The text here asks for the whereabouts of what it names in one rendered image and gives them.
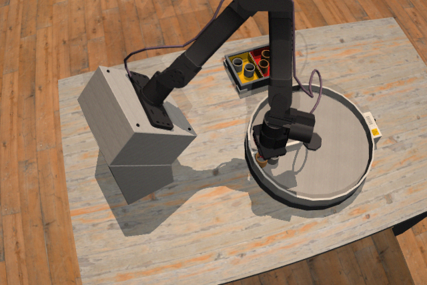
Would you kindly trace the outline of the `yellow bin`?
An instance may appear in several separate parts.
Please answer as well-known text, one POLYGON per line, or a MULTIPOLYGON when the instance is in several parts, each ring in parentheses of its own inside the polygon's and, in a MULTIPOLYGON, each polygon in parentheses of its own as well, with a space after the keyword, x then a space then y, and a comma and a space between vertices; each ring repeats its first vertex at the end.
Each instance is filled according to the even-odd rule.
POLYGON ((246 83, 246 82, 253 81, 253 80, 255 80, 255 79, 259 79, 259 78, 262 78, 262 77, 263 77, 263 76, 261 75, 261 73, 260 73, 260 71, 259 71, 258 67, 257 67, 257 66, 256 66, 256 64, 254 63, 254 61, 253 61, 253 59, 252 59, 251 55, 249 54, 249 52, 247 52, 247 53, 243 53, 243 54, 240 54, 240 55, 236 55, 236 56, 233 56, 233 57, 230 57, 230 61, 231 61, 231 63, 232 63, 232 61, 233 61, 235 58, 240 58, 240 59, 243 61, 243 68, 242 68, 242 71, 241 71, 241 72, 239 72, 239 73, 237 73, 237 74, 238 74, 238 76, 239 76, 239 78, 240 78, 240 80, 242 81, 242 83, 246 83), (254 76, 253 76, 253 77, 245 77, 245 76, 244 76, 244 65, 245 65, 246 63, 253 63, 253 64, 255 65, 255 71, 254 71, 254 76))

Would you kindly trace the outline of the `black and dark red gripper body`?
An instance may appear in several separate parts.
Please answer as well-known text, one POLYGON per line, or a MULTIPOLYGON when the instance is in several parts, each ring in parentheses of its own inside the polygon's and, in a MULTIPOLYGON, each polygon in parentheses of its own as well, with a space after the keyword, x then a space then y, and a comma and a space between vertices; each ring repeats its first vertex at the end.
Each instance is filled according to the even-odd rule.
POLYGON ((261 127, 262 124, 254 125, 252 129, 259 154, 264 157, 264 160, 270 160, 276 156, 284 156, 287 152, 285 147, 274 150, 276 140, 282 135, 277 138, 269 138, 263 134, 261 127))

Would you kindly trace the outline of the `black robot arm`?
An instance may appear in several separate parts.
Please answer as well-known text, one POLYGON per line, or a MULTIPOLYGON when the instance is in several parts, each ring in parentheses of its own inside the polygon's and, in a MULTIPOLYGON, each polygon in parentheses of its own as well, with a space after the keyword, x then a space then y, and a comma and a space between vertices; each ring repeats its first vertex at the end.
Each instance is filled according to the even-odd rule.
POLYGON ((269 138, 282 135, 276 140, 274 150, 286 147, 288 139, 310 143, 315 115, 290 107, 292 0, 233 0, 184 54, 161 73, 156 71, 151 81, 146 75, 130 71, 127 75, 153 127, 173 129, 163 101, 174 88, 185 87, 204 63, 258 11, 268 11, 270 50, 268 103, 271 109, 264 115, 262 131, 269 138))

